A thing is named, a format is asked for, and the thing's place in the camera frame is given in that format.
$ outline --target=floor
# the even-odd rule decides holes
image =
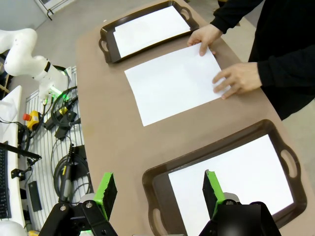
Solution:
[[[104,20],[124,14],[127,10],[141,6],[151,0],[76,0],[53,15],[36,31],[37,45],[33,55],[42,55],[56,65],[64,67],[75,65],[75,42],[86,31],[102,24]],[[208,22],[213,19],[213,11],[218,8],[216,0],[191,0],[189,3]],[[223,39],[242,61],[247,61],[259,17],[258,6],[255,11],[243,18],[240,26],[230,29]],[[11,87],[23,86],[23,100],[37,90],[36,82],[27,76],[13,79]],[[283,121],[291,139],[296,143],[300,161],[304,163],[315,190],[315,101]]]

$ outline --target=hand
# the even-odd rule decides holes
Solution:
[[[222,34],[223,33],[221,30],[219,30],[214,25],[209,24],[194,31],[191,34],[187,45],[190,47],[201,42],[199,54],[203,56],[206,54],[207,47],[212,44],[216,39],[220,38]]]
[[[258,73],[257,62],[238,63],[232,65],[219,72],[212,80],[212,83],[215,84],[223,77],[226,79],[213,89],[214,92],[219,92],[230,85],[231,88],[223,94],[223,99],[228,98],[234,93],[244,93],[262,86]]]

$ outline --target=black sleeve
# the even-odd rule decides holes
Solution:
[[[315,44],[281,57],[271,56],[257,66],[263,86],[315,86]]]
[[[215,19],[211,22],[223,33],[233,28],[239,21],[257,7],[262,0],[227,0],[225,5],[217,9],[213,15]]]

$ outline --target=person's right hand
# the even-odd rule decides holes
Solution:
[[[220,38],[222,34],[223,33],[221,30],[219,30],[214,25],[209,24],[194,31],[191,34],[187,45],[190,47],[201,42],[199,54],[203,56],[206,54],[207,47],[212,44],[216,39]]]

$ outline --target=tray handle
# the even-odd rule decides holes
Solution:
[[[189,16],[188,19],[186,19],[185,15],[182,13],[183,10],[185,10],[185,11],[188,13],[188,16]],[[184,16],[187,21],[189,21],[190,19],[192,19],[191,11],[190,11],[187,7],[185,7],[185,6],[181,6],[180,14],[181,14],[182,16]]]
[[[99,42],[98,42],[98,46],[99,46],[99,48],[102,50],[102,52],[103,52],[103,54],[104,54],[105,61],[106,61],[107,63],[111,63],[111,62],[112,62],[112,59],[111,59],[110,54],[109,54],[109,49],[108,49],[106,34],[107,34],[107,31],[106,31],[104,28],[101,28],[101,30],[100,30],[100,40],[99,40]],[[105,49],[103,48],[102,42],[105,42],[105,43],[106,43],[106,49],[107,49],[107,50],[105,50]]]
[[[148,216],[149,216],[149,224],[150,224],[151,230],[155,236],[161,236],[161,235],[167,234],[167,231],[163,225],[163,221],[161,220],[160,210],[158,208],[149,207]],[[157,221],[159,221],[159,225],[163,227],[163,231],[165,232],[164,234],[161,234],[160,230],[158,229]]]
[[[285,153],[283,154],[283,151],[287,151],[289,156],[286,155]],[[298,178],[301,179],[301,164],[297,158],[297,155],[295,154],[295,152],[288,146],[288,145],[284,145],[282,150],[281,150],[281,157],[284,160],[285,164],[287,165],[287,169],[289,171],[288,176],[290,176],[291,178]],[[291,171],[290,171],[290,167],[289,165],[294,165],[294,168],[296,170],[296,174],[295,176],[291,176]]]

